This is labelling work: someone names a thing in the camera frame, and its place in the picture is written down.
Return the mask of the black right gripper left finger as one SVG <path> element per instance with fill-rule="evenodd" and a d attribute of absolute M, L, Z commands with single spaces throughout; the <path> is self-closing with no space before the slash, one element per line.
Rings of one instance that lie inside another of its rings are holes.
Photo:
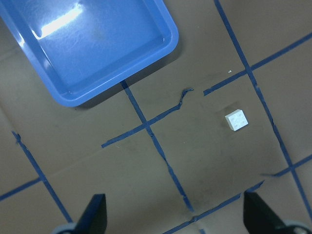
<path fill-rule="evenodd" d="M 104 234 L 107 229 L 105 194 L 95 194 L 75 226 L 76 234 Z"/>

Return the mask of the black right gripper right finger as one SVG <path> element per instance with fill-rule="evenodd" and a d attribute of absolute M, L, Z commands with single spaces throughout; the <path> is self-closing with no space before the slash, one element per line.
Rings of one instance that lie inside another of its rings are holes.
<path fill-rule="evenodd" d="M 281 234 L 286 224 L 255 192 L 244 193 L 243 223 L 250 234 Z"/>

